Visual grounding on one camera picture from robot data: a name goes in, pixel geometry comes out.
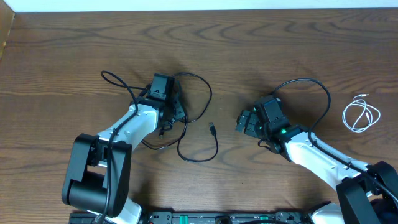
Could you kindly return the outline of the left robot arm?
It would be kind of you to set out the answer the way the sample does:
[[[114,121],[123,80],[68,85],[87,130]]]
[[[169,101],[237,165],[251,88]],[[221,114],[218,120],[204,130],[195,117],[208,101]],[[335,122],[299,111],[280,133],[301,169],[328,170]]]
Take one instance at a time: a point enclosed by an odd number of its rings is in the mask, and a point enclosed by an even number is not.
[[[121,119],[98,134],[76,137],[62,202],[88,217],[72,218],[72,223],[140,222],[142,207],[128,196],[132,152],[148,134],[185,116],[176,83],[174,77],[156,73]]]

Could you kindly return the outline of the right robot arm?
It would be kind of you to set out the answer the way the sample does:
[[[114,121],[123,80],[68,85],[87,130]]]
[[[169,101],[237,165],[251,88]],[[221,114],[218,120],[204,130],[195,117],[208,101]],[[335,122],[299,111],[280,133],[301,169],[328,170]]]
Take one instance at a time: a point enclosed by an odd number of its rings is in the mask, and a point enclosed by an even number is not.
[[[310,223],[397,223],[397,172],[387,162],[368,164],[329,146],[308,128],[289,123],[280,100],[257,100],[237,118],[236,130],[298,164],[333,188],[338,203],[308,214]]]

